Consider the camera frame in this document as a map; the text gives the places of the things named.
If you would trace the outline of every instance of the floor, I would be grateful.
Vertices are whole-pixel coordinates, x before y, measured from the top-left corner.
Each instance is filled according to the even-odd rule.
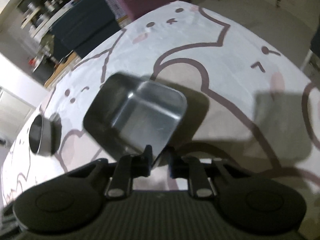
[[[197,4],[246,27],[301,66],[314,32],[289,12],[263,0],[199,0]]]

